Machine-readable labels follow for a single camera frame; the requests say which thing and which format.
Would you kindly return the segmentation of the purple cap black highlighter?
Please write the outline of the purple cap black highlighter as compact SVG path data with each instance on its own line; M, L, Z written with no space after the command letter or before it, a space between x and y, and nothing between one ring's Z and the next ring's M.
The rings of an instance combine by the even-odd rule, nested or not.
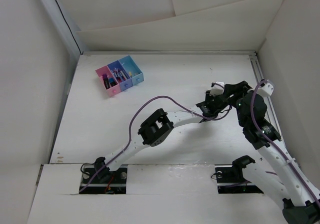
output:
M108 79L107 74L103 74L102 78L103 78L103 83L104 83L105 88L109 89L110 88L110 84L109 84L109 79Z

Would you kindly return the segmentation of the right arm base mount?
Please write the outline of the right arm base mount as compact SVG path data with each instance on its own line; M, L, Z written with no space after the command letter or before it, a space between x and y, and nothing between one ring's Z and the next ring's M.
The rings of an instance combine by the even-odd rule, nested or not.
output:
M243 169L251 163L255 163L255 160L245 155L231 164L215 165L211 178L216 180L218 194L263 194L261 189L243 176Z

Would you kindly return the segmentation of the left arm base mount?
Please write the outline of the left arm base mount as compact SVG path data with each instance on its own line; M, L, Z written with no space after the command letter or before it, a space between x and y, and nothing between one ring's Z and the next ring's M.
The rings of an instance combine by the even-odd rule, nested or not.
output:
M96 173L94 165L84 163L80 171L82 176L79 194L124 195L127 192L127 165L121 165L120 168L114 172L107 172L107 170L104 169L99 172L90 183L91 177Z

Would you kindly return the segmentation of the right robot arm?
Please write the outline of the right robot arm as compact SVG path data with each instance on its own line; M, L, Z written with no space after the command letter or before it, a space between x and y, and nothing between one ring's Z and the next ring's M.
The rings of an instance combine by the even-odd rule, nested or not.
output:
M276 128L265 119L264 98L273 91L268 80L262 80L255 88L245 81L224 85L224 100L235 107L245 138L276 173L276 177L269 177L256 161L243 156L233 161L231 175L262 190L282 210L287 223L315 224L320 220L320 191L289 154Z

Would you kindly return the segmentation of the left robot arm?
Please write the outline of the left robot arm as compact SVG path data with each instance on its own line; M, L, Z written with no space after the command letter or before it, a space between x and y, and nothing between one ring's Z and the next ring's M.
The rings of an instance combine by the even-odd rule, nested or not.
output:
M135 118L148 104L157 99L168 99L181 109L174 112L166 112L162 108L157 109L141 123L136 134L133 134L132 127ZM228 113L232 107L231 105L223 104L217 111L210 111L208 108L209 106L206 103L200 103L198 106L186 108L171 97L164 95L152 98L147 101L131 119L128 129L128 143L105 157L97 158L93 163L93 177L97 178L100 182L107 182L112 174L135 154L145 148L155 147L163 143L174 128L187 124L220 120L224 118L224 116L219 117L219 113L224 111Z

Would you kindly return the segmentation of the blue cap black highlighter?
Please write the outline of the blue cap black highlighter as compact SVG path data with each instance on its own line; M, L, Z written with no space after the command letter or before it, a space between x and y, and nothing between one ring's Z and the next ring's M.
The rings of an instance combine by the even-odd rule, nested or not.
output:
M109 81L110 87L116 86L118 84L113 78L110 78L108 81Z

